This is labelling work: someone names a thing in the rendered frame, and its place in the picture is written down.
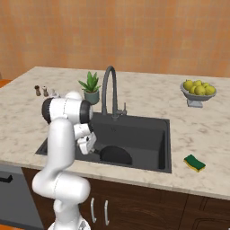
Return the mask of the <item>grey dishwasher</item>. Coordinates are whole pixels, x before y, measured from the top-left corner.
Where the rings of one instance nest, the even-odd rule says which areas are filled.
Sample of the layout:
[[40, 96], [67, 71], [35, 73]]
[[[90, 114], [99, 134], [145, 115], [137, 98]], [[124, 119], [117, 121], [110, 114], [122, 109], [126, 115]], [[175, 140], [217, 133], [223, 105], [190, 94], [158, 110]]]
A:
[[13, 176], [10, 183], [0, 182], [0, 224], [23, 230], [44, 230], [22, 169], [0, 164], [0, 177], [9, 175]]

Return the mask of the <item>green and yellow sponge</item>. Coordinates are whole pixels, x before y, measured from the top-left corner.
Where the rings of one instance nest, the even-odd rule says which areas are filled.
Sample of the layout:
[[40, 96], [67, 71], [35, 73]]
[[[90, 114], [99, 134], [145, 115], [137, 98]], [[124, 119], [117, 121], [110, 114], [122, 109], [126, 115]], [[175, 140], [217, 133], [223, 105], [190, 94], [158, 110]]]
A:
[[191, 169], [196, 171], [197, 173], [203, 170], [206, 165], [199, 161], [194, 155], [188, 155], [183, 159], [184, 163], [186, 163]]

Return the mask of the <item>black frying pan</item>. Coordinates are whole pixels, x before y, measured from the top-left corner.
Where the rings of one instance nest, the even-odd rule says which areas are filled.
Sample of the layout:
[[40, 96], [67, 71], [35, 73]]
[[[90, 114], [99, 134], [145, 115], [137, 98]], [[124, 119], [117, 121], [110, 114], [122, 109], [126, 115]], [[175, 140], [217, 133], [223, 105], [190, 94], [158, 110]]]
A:
[[132, 165], [131, 155], [118, 146], [106, 146], [101, 150], [94, 150], [94, 153], [99, 155], [104, 162]]

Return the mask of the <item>green plant in grey pot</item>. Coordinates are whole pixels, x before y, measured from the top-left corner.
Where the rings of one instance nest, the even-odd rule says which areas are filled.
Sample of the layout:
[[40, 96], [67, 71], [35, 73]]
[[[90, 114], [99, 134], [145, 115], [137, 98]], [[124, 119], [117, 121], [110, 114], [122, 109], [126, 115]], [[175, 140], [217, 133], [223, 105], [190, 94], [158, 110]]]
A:
[[97, 76], [97, 73], [92, 75], [91, 72], [87, 73], [87, 81], [85, 83], [78, 81], [78, 83], [82, 86], [82, 90], [84, 91], [84, 98], [92, 105], [95, 105], [100, 100], [100, 86], [98, 85], [98, 81], [99, 77]]

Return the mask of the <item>dark wood drawer cabinet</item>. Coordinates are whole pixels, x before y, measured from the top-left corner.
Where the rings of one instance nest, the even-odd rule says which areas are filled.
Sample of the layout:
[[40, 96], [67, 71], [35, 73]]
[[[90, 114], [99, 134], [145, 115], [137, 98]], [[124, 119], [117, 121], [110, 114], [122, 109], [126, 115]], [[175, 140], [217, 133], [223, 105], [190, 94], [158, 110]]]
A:
[[230, 230], [230, 200], [189, 195], [179, 230]]

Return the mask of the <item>dark grey arched tap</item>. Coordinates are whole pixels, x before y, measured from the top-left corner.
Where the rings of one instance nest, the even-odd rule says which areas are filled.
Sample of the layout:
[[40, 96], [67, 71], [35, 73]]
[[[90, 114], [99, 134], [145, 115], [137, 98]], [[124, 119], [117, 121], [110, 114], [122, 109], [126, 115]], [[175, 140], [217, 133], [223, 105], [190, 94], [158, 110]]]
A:
[[102, 82], [102, 115], [108, 114], [107, 103], [106, 103], [107, 101], [106, 93], [107, 93], [109, 75], [112, 76], [112, 114], [111, 114], [111, 118], [114, 121], [116, 121], [119, 118], [119, 116], [127, 115], [127, 109], [126, 108], [124, 108], [123, 110], [118, 109], [117, 77], [116, 77], [115, 68], [113, 66], [107, 67], [105, 74], [104, 74], [103, 82]]

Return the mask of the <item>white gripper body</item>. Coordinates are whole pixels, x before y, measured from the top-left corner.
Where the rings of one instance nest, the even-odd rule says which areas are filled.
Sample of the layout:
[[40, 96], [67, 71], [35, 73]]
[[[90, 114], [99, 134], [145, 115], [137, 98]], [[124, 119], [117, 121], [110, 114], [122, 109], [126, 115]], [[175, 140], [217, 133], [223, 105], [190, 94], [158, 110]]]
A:
[[88, 155], [96, 142], [96, 136], [94, 134], [90, 134], [88, 136], [79, 138], [77, 140], [77, 145], [80, 148], [80, 151], [83, 155]]

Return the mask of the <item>dark wood cupboard door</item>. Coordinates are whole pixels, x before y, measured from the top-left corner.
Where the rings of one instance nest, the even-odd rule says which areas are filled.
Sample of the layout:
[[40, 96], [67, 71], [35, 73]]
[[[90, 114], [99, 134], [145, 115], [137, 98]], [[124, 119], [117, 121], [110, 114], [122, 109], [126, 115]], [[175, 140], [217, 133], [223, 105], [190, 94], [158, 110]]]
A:
[[188, 196], [180, 192], [100, 181], [102, 205], [109, 201], [104, 230], [179, 230]]
[[[44, 230], [47, 230], [50, 227], [50, 225], [55, 221], [55, 213], [53, 210], [54, 200], [41, 197], [32, 190], [31, 184], [33, 177], [39, 172], [39, 170], [22, 168], [22, 172], [25, 177], [25, 180], [27, 181], [27, 185], [30, 189], [35, 206], [39, 212], [40, 220], [43, 224]], [[86, 202], [79, 205], [79, 209], [83, 218], [89, 223], [92, 230], [102, 230], [102, 221], [100, 220], [101, 211], [99, 195], [95, 192], [93, 186], [93, 179], [89, 179], [89, 182], [91, 184], [90, 196], [86, 200]], [[94, 199], [93, 208], [94, 215], [96, 217], [95, 223], [92, 221], [91, 216], [91, 199]]]

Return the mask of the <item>dark grey sink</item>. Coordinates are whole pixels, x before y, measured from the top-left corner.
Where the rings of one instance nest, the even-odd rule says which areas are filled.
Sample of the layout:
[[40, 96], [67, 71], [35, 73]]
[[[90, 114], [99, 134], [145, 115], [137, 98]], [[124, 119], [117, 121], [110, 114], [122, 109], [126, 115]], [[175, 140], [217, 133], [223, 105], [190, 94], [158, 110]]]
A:
[[[170, 121], [136, 116], [119, 116], [114, 121], [110, 114], [93, 114], [90, 121], [96, 136], [93, 151], [83, 155], [75, 148], [75, 159], [97, 164], [110, 164], [162, 173], [172, 172]], [[104, 162], [94, 150], [118, 146], [132, 157], [132, 165]]]

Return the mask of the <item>grey fruit bowl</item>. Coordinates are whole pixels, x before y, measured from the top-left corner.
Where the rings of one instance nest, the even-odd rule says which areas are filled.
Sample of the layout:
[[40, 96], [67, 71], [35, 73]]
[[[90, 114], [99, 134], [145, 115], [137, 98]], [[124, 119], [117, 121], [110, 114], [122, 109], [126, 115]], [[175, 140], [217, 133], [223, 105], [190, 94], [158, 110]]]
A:
[[187, 98], [187, 105], [189, 107], [193, 108], [202, 108], [203, 102], [208, 101], [212, 97], [214, 97], [216, 94], [213, 93], [211, 95], [196, 95], [196, 94], [190, 94], [187, 90], [184, 89], [183, 84], [180, 85], [180, 89], [184, 96]]

